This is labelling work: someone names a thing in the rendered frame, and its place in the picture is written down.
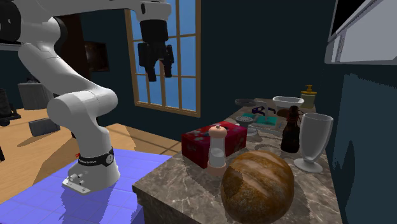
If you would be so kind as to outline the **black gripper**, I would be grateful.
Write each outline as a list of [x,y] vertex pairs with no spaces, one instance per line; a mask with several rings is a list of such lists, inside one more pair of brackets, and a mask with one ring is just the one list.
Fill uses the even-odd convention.
[[165,20],[143,20],[139,23],[142,34],[142,43],[137,45],[139,65],[145,68],[148,81],[157,80],[155,64],[162,60],[166,78],[172,77],[174,55],[172,46],[165,44],[168,40],[167,22]]

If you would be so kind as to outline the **wooden framed window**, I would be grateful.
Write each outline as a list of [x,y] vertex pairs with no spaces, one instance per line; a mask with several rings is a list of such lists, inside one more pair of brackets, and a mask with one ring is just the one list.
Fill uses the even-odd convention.
[[161,62],[155,65],[156,82],[150,82],[139,65],[138,44],[142,43],[139,22],[125,10],[129,58],[136,106],[180,115],[200,117],[201,102],[201,0],[166,0],[172,12],[167,22],[175,64],[166,78]]

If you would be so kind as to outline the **red patterned box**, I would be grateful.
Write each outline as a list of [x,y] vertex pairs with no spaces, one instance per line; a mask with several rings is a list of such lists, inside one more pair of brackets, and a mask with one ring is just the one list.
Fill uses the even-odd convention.
[[226,121],[182,134],[182,154],[203,169],[207,167],[209,160],[210,136],[208,131],[217,125],[224,127],[227,131],[225,137],[226,157],[246,147],[247,128]]

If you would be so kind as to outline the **grey footed cup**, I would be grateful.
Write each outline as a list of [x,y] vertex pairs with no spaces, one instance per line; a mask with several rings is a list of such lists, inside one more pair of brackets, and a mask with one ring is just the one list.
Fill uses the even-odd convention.
[[250,128],[249,125],[254,122],[251,117],[246,116],[238,116],[235,118],[235,121],[244,128],[247,128],[247,137],[254,136],[258,133],[258,131],[254,128]]

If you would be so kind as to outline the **peach and clear pepper mill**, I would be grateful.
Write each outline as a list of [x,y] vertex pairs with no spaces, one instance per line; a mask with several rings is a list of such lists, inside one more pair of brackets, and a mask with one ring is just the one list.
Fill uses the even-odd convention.
[[225,137],[227,130],[217,124],[208,131],[210,140],[207,172],[213,176],[222,176],[226,171]]

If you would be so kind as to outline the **purple scissors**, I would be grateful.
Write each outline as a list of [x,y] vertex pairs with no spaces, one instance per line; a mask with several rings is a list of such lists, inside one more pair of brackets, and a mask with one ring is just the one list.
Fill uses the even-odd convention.
[[263,116],[268,115],[268,112],[269,112],[269,111],[272,111],[274,114],[276,114],[276,110],[275,110],[275,109],[273,109],[273,108],[266,108],[266,107],[264,107],[264,106],[258,106],[258,107],[255,107],[255,108],[253,108],[253,109],[251,110],[252,114],[260,114],[260,115],[263,115]]

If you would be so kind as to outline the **grey box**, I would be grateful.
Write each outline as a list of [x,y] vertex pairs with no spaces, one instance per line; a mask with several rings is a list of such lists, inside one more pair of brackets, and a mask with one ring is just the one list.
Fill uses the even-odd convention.
[[60,125],[57,125],[49,118],[42,118],[29,122],[29,128],[32,136],[42,136],[60,130]]

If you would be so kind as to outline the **grey cabinet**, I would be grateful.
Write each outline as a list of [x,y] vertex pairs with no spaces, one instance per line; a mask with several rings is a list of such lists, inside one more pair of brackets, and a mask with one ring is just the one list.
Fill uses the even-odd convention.
[[54,98],[42,83],[19,83],[18,89],[25,110],[46,109],[48,102]]

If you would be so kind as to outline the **white oblong bowl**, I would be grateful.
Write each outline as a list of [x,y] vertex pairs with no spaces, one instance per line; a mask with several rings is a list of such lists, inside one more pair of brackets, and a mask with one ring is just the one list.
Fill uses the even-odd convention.
[[305,101],[298,97],[275,96],[273,99],[277,109],[289,109],[291,106],[300,107]]

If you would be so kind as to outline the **dark brown bottle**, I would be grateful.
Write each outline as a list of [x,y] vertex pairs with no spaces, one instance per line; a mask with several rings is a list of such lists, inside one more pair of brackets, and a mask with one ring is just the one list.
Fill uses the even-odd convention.
[[282,132],[281,150],[287,153],[297,153],[300,148],[300,114],[298,106],[291,106],[287,115],[287,124]]

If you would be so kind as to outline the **yellow soap dispenser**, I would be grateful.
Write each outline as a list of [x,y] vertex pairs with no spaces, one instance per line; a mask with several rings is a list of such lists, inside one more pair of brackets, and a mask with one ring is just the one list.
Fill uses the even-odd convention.
[[306,85],[307,89],[301,91],[301,98],[304,100],[301,105],[302,108],[312,109],[314,107],[314,101],[317,92],[312,90],[312,85]]

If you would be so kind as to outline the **round brown bread loaf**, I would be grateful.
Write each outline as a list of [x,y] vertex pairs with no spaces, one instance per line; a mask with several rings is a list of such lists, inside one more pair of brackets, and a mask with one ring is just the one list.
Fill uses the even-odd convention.
[[271,224],[289,210],[294,175],[285,160],[270,151],[237,156],[223,175],[220,193],[225,211],[241,224]]

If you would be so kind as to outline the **black floor object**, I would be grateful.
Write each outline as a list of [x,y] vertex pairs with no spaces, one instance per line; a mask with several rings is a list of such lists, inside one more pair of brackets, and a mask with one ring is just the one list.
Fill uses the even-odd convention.
[[5,89],[0,88],[0,126],[6,127],[10,124],[11,120],[20,118],[21,116],[17,113],[16,109],[9,103]]

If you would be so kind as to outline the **clear glass goblet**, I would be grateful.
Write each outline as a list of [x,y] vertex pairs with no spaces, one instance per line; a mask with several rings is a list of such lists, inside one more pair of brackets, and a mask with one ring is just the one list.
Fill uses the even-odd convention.
[[300,126],[300,152],[302,158],[294,160],[301,170],[318,173],[323,168],[316,161],[321,156],[330,138],[334,119],[319,113],[305,113]]

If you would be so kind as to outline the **blue tiled robot stand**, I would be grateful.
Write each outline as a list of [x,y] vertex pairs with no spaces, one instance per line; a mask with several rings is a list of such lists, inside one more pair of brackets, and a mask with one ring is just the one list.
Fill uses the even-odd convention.
[[144,224],[143,208],[132,185],[169,156],[115,150],[119,180],[82,195],[64,186],[65,166],[0,204],[0,224]]

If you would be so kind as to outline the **dark wall picture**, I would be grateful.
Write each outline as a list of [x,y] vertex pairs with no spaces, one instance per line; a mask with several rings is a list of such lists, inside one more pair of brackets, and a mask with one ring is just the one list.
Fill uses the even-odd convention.
[[108,54],[105,43],[86,41],[85,51],[90,72],[109,71]]

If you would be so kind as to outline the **white wall cabinet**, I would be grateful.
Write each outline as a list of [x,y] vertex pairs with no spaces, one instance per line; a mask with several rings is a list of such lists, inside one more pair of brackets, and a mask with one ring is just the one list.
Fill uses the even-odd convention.
[[336,0],[324,62],[397,65],[397,0]]

